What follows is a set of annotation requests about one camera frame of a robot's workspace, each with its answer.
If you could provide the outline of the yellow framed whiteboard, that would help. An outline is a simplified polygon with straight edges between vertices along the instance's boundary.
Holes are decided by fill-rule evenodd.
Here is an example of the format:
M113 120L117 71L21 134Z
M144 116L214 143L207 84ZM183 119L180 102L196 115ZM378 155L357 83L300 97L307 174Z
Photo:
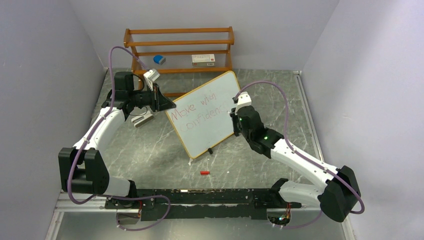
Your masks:
M195 159L233 133L230 112L240 86L233 71L227 71L189 91L165 113L187 155Z

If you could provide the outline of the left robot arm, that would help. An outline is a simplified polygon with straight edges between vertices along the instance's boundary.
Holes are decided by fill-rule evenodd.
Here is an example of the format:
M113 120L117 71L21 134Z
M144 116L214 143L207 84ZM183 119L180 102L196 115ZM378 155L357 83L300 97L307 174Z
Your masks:
M126 208L139 200L132 180L112 177L102 158L118 128L135 108L149 107L153 112L176 108L164 96L155 82L160 76L155 69L143 74L146 89L136 90L135 74L119 71L114 75L112 88L102 103L94 124L72 147L64 147L58 154L62 190L67 193L116 196Z

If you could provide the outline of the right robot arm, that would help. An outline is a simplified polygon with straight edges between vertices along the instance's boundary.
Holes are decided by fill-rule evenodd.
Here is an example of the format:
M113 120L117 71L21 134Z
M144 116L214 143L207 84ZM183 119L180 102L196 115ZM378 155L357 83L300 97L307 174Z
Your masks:
M330 165L301 149L297 149L285 136L265 127L260 114L253 106L232 108L234 134L242 135L256 153L283 163L310 181L310 184L284 180L270 193L275 207L285 203L299 203L319 207L331 220L342 223L361 197L355 172L348 166Z

